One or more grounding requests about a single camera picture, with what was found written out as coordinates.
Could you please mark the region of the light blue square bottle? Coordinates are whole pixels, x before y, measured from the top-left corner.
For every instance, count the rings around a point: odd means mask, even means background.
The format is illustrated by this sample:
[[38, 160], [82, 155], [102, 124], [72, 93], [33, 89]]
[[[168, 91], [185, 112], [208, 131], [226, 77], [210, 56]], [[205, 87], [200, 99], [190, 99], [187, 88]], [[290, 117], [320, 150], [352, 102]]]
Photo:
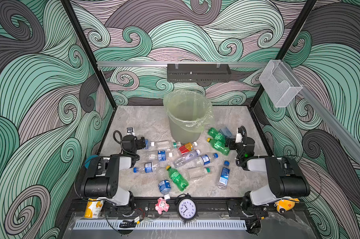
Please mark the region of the light blue square bottle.
[[219, 132], [223, 134], [226, 138], [232, 138], [232, 132], [225, 126], [220, 128]]

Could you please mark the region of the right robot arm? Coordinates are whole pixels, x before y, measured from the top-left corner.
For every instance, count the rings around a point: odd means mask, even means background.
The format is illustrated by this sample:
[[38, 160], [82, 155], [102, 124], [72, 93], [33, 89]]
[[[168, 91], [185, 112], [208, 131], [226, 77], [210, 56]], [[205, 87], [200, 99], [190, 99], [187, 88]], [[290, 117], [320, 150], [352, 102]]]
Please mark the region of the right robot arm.
[[276, 202], [292, 205], [300, 197], [310, 195], [310, 186], [298, 163], [290, 156], [255, 156], [255, 141], [248, 137], [241, 141], [226, 140], [225, 146], [237, 152], [236, 165], [245, 171], [265, 172], [268, 183], [260, 189], [248, 191], [243, 197], [243, 209]]

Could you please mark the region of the tall bottle blue sky label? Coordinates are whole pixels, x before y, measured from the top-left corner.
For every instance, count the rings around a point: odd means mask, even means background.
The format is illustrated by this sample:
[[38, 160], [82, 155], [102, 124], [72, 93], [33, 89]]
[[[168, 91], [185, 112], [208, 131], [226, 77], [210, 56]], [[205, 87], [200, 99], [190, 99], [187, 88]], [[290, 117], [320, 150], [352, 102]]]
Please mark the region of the tall bottle blue sky label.
[[226, 189], [229, 181], [230, 176], [230, 163], [226, 160], [223, 163], [223, 167], [220, 172], [220, 176], [218, 179], [217, 187], [220, 189]]

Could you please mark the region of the green bottle yellow cap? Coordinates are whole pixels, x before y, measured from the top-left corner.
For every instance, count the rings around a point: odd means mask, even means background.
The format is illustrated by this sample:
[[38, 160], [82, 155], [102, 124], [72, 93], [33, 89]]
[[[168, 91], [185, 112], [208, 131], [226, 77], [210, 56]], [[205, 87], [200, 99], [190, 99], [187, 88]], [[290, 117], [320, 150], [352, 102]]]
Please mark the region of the green bottle yellow cap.
[[225, 156], [229, 155], [230, 149], [228, 147], [225, 147], [225, 143], [213, 138], [207, 138], [207, 142], [213, 149], [219, 151], [221, 154]]

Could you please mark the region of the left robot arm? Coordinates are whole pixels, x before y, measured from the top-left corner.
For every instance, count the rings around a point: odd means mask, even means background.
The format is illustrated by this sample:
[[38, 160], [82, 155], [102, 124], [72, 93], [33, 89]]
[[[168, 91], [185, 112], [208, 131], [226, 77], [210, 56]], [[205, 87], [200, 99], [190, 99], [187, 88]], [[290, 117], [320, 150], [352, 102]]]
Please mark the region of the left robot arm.
[[127, 128], [126, 136], [118, 130], [114, 131], [113, 139], [121, 146], [121, 152], [89, 157], [84, 164], [86, 172], [77, 195], [86, 201], [106, 200], [113, 206], [133, 209], [133, 193], [119, 185], [119, 174], [121, 170], [133, 168], [140, 160], [137, 151], [146, 147], [146, 141], [144, 137], [137, 138], [132, 127]]

